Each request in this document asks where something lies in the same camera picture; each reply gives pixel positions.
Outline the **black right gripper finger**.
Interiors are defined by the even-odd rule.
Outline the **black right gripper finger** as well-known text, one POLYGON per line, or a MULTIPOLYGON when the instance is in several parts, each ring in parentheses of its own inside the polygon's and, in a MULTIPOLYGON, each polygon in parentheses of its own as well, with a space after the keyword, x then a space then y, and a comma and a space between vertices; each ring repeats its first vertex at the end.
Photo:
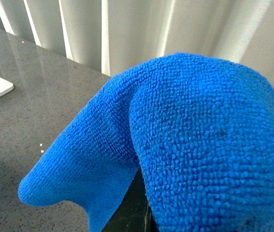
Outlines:
POLYGON ((141 170, 136 173, 123 201, 103 228, 104 232, 154 232, 155 221, 145 195, 141 170))

